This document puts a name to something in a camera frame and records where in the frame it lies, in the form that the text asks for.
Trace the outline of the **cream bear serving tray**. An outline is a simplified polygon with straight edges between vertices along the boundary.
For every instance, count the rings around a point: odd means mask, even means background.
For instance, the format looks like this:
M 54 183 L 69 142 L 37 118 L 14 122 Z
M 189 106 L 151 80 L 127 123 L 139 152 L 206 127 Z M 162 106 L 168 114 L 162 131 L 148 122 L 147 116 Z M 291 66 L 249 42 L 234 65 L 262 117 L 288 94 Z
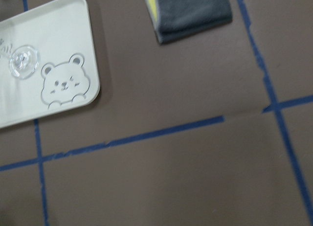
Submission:
M 0 125 L 11 125 L 90 104 L 100 90 L 86 0 L 53 0 L 0 23 L 0 50 L 23 45 L 40 56 L 21 79 L 0 60 Z

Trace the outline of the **clear wine glass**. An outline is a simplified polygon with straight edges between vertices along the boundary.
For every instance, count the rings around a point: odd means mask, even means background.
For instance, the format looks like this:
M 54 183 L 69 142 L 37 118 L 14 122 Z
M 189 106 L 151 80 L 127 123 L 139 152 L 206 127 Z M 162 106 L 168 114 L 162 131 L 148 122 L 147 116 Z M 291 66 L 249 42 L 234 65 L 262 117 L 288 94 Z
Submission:
M 31 77 L 40 62 L 39 51 L 31 45 L 22 45 L 11 54 L 1 51 L 0 55 L 8 60 L 9 72 L 19 80 Z

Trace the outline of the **grey yellow folded cloth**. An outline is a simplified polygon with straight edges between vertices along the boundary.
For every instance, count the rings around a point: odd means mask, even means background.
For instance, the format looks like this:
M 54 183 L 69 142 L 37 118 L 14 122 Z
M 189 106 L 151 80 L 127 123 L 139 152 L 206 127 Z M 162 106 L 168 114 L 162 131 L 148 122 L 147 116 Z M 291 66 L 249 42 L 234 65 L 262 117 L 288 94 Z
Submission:
M 145 0 L 160 44 L 232 22 L 229 0 Z

